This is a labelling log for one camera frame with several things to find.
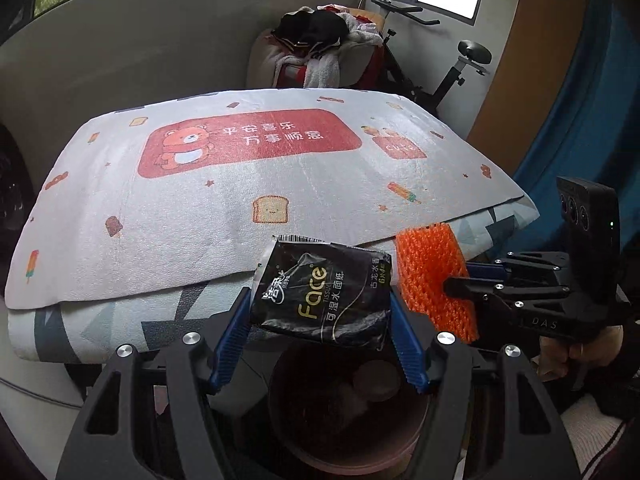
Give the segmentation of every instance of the metal screw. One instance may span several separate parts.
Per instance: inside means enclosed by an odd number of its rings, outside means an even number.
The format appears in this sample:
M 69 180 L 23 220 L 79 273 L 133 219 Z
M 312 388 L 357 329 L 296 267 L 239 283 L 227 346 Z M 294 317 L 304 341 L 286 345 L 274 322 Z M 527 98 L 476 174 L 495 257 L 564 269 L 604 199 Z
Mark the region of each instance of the metal screw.
M 454 336 L 451 332 L 440 332 L 438 334 L 438 341 L 440 341 L 443 345 L 450 345 L 456 340 L 456 336 Z
M 504 347 L 504 353 L 509 357 L 520 357 L 520 349 L 516 345 L 507 345 Z
M 118 349 L 116 350 L 116 353 L 118 354 L 119 357 L 128 357 L 131 354 L 133 354 L 133 346 L 122 345 L 118 347 Z
M 200 334 L 197 332 L 189 332 L 182 336 L 182 342 L 185 345 L 195 345 L 198 341 L 200 341 Z

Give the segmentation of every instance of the black tissue package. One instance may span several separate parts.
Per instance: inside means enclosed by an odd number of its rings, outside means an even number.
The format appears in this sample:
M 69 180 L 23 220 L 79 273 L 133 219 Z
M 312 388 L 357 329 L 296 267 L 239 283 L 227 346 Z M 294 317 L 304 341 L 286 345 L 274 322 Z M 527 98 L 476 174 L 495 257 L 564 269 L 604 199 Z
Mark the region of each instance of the black tissue package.
M 311 341 L 381 349 L 390 281 L 387 253 L 281 236 L 258 264 L 252 323 Z

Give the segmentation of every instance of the popsicle print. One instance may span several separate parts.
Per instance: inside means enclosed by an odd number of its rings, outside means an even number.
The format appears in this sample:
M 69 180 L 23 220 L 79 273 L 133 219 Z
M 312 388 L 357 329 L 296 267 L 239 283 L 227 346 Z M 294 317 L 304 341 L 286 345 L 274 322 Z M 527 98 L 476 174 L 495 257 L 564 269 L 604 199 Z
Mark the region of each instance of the popsicle print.
M 344 100 L 342 99 L 336 99 L 335 97 L 322 97 L 320 96 L 318 99 L 316 99 L 317 101 L 331 101 L 334 103 L 343 103 Z
M 40 251 L 31 251 L 31 256 L 29 256 L 29 264 L 27 265 L 27 283 L 29 283 L 29 279 L 33 276 L 33 271 L 36 270 L 36 261 L 38 260 L 38 254 Z
M 44 187 L 45 191 L 47 189 L 49 189 L 51 186 L 55 186 L 60 181 L 65 180 L 68 176 L 69 176 L 69 172 L 68 171 L 65 171 L 65 173 L 62 173 L 62 174 L 59 174 L 59 175 L 55 176 L 52 180 L 50 180 L 49 182 L 47 182 L 45 184 L 45 187 Z
M 403 186 L 400 186 L 399 184 L 396 184 L 395 182 L 390 182 L 387 187 L 391 191 L 393 191 L 396 195 L 401 196 L 402 198 L 408 200 L 409 202 L 414 202 L 416 204 L 422 203 L 416 198 L 415 193 L 409 191 L 407 188 Z

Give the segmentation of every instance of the cable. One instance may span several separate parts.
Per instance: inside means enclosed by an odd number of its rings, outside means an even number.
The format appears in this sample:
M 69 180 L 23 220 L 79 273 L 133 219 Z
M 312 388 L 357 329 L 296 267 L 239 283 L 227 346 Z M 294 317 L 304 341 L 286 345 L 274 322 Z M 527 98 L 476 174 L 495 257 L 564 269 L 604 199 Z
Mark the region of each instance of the cable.
M 74 410 L 80 410 L 82 409 L 82 406 L 80 404 L 72 404 L 71 402 L 65 402 L 64 400 L 57 400 L 57 399 L 52 399 L 51 397 L 47 397 L 41 394 L 37 394 L 36 392 L 32 392 L 31 390 L 27 390 L 26 388 L 23 388 L 22 386 L 18 386 L 18 384 L 12 383 L 11 381 L 7 381 L 6 379 L 3 379 L 2 377 L 0 377 L 0 383 L 4 384 L 5 386 L 8 386 L 9 388 L 13 388 L 14 390 L 17 390 L 18 392 L 28 395 L 30 397 L 33 397 L 34 399 L 40 399 L 40 400 L 44 400 L 45 402 L 49 402 L 50 404 L 56 404 L 58 406 L 63 406 L 64 408 L 72 408 Z

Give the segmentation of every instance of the bike seat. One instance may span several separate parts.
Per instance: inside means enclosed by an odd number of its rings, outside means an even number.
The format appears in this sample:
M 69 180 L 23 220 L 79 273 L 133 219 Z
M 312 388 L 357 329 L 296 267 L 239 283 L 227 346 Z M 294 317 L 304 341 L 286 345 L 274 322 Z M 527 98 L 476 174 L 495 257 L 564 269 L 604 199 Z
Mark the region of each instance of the bike seat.
M 458 43 L 458 52 L 478 64 L 487 65 L 491 63 L 491 53 L 487 47 L 475 41 L 460 41 L 460 43 Z

